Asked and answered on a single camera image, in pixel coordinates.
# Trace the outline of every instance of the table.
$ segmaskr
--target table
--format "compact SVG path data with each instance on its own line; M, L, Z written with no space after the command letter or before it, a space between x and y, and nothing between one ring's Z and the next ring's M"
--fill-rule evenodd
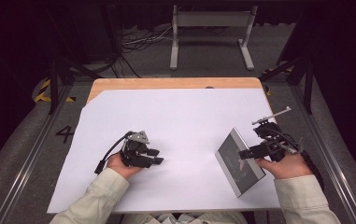
M130 179L114 213L279 208L271 174L265 171L236 198L215 156L233 127L249 146L260 144L251 122L271 113L253 77L98 79L81 111L48 212L65 210L82 195L96 178L97 163L121 135L142 130L164 161Z

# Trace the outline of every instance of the finger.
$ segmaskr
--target finger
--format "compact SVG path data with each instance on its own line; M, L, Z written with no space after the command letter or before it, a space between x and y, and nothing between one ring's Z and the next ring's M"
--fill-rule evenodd
M273 168L275 167L275 163L272 161L268 161L265 159L256 159L255 161L260 167L262 167L268 171L273 170Z

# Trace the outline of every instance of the gray carpet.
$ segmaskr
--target gray carpet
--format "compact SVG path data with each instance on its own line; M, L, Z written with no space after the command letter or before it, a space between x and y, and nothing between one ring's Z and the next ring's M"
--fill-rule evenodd
M292 28L292 25L253 28L249 40L249 52L255 66L253 71L248 71L245 68L240 49L236 43L240 36L240 31L236 28L229 28L218 35L202 29L185 31L179 38L180 49L177 71L169 70L171 42L168 40L154 44L143 51L124 54L124 57L143 77L258 77L264 69L275 66ZM135 76L124 63L122 67L117 64L116 69L121 77ZM114 77L111 70L107 70L103 75ZM292 134L295 139L304 138L306 150L319 167L325 181L325 195L329 200L331 209L340 218L341 223L351 223L335 190L334 183L320 159L314 138L304 123L303 114L293 100L291 88L280 82L283 78L284 76L281 75L273 78L272 82L266 83L271 89L268 100L273 111L279 111L287 105L292 108L289 116L277 118L278 124L285 133ZM75 131L81 108L85 106L91 84L87 77L80 77L72 91L69 92L69 96L77 97L77 100L75 103L64 103L61 113L51 127L46 145L36 162L36 167L7 223L48 223L52 219L53 215L48 215L46 211L72 141L70 136L64 143L64 137L55 134L66 126L71 126L72 132ZM320 126L322 136L333 150L356 197L356 163L349 155L316 84L314 89L312 103L314 118ZM36 141L49 109L50 103L37 103L34 110L11 135L0 152L0 206ZM257 223L266 223L264 211L255 212L255 217ZM119 218L118 215L111 216L108 223L118 223ZM270 223L285 223L283 215L278 210L271 211L270 218Z

